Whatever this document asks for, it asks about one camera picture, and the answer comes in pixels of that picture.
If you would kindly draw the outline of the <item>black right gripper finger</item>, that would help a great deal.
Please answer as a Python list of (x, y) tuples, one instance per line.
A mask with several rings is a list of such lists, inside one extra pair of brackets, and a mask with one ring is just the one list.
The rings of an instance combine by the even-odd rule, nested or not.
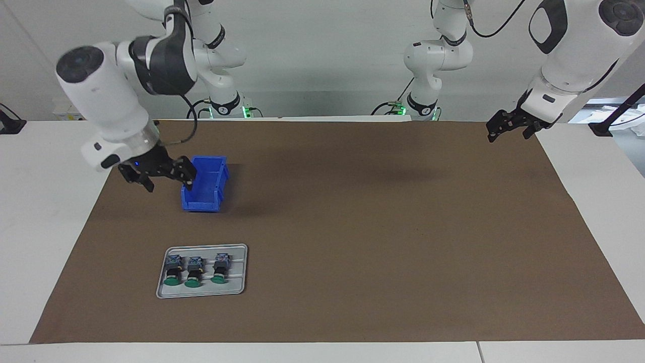
[(136, 183), (143, 186), (148, 193), (152, 193), (154, 191), (154, 183), (146, 174), (139, 174), (136, 171), (132, 171), (129, 173), (128, 177), (130, 180), (129, 183)]
[(191, 191), (197, 177), (197, 169), (186, 156), (180, 156), (171, 162), (171, 179), (182, 182)]

